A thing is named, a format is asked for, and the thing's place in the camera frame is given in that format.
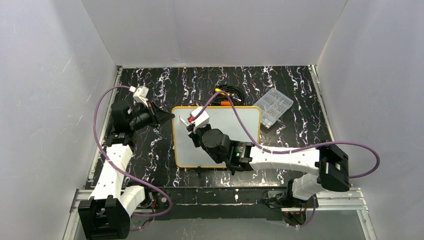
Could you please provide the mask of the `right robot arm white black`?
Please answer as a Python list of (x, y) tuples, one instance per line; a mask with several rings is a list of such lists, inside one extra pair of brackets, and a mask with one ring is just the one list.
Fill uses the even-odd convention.
[(262, 169), (284, 169), (304, 172), (287, 186), (289, 198), (306, 201), (322, 191), (347, 192), (349, 158), (338, 146), (324, 145), (307, 150), (298, 148), (257, 147), (252, 142), (231, 140), (210, 124), (186, 127), (188, 137), (217, 164), (225, 164), (232, 173)]

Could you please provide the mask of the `white marker pen red ends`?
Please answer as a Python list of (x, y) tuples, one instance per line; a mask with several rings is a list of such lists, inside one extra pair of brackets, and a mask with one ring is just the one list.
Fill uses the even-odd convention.
[(181, 116), (179, 116), (179, 120), (187, 127), (189, 126), (189, 124), (185, 121), (184, 118), (182, 118)]

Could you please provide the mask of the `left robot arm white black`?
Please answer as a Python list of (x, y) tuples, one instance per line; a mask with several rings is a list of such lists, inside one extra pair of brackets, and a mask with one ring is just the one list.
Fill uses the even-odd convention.
[(124, 171), (133, 155), (134, 134), (147, 127), (160, 127), (175, 118), (153, 102), (137, 103), (135, 108), (125, 100), (111, 105), (113, 128), (106, 141), (105, 161), (97, 184), (87, 200), (78, 206), (78, 214), (86, 239), (126, 239), (131, 215), (146, 196), (141, 185), (122, 189)]

